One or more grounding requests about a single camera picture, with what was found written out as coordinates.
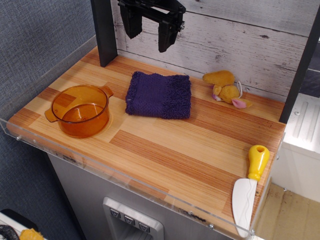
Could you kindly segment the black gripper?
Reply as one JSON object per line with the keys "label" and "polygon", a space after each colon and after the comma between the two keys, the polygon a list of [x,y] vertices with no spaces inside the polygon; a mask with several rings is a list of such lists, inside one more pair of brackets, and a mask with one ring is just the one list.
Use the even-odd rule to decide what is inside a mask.
{"label": "black gripper", "polygon": [[142,32],[142,18],[156,23],[158,27],[158,50],[164,53],[176,41],[184,27],[186,8],[177,0],[119,0],[120,14],[125,33],[130,39]]}

